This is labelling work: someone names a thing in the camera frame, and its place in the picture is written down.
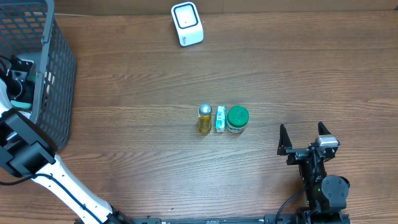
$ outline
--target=wooden table top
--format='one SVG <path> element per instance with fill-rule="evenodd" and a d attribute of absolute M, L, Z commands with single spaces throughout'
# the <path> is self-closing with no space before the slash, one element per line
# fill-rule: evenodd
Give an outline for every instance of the wooden table top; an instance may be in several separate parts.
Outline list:
<path fill-rule="evenodd" d="M 328 174 L 351 182 L 353 223 L 398 222 L 398 13 L 201 16 L 179 47 L 171 16 L 57 18 L 78 62 L 72 136 L 60 153 L 94 193 L 134 218 L 255 217 L 302 189 L 276 155 L 317 123 L 341 141 Z M 242 134 L 196 128 L 202 102 L 243 105 Z M 3 170 L 1 180 L 11 181 Z M 302 197 L 285 213 L 305 205 Z M 0 187 L 0 223 L 72 223 L 43 187 Z"/>

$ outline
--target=gray basket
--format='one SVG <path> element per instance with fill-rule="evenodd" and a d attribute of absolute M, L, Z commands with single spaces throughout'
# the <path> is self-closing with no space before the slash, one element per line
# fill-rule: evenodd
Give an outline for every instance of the gray basket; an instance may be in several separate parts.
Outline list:
<path fill-rule="evenodd" d="M 54 19 L 54 1 L 0 0 L 0 54 L 35 62 L 30 120 L 64 148 L 70 137 L 76 60 Z"/>

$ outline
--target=green jar lid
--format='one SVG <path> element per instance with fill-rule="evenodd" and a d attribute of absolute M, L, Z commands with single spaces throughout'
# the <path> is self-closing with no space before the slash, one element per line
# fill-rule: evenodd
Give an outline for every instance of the green jar lid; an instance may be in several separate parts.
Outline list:
<path fill-rule="evenodd" d="M 226 119 L 231 126 L 242 128 L 249 121 L 249 112 L 243 106 L 234 106 L 229 110 Z"/>

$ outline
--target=wooden table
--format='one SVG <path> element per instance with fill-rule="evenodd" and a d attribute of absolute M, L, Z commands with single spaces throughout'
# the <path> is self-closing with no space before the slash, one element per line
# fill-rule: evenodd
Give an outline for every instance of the wooden table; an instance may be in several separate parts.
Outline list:
<path fill-rule="evenodd" d="M 305 147 L 323 121 L 341 141 L 326 171 L 352 186 L 344 212 L 353 223 L 397 223 L 398 13 L 201 18 L 205 40 L 188 48 L 171 16 L 58 18 L 78 61 L 72 137 L 60 153 L 70 170 L 134 218 L 262 216 L 302 188 L 298 167 L 276 155 L 279 125 Z M 201 135 L 202 102 L 247 107 L 249 126 Z M 77 216 L 27 182 L 0 187 L 0 217 Z"/>

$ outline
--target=glass bottle with silver cap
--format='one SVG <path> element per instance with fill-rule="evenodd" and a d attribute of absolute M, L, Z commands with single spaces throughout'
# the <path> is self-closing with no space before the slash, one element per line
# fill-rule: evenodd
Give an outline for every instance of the glass bottle with silver cap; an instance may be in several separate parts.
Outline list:
<path fill-rule="evenodd" d="M 211 130 L 211 106 L 203 103 L 198 109 L 198 129 L 199 132 L 207 134 Z"/>

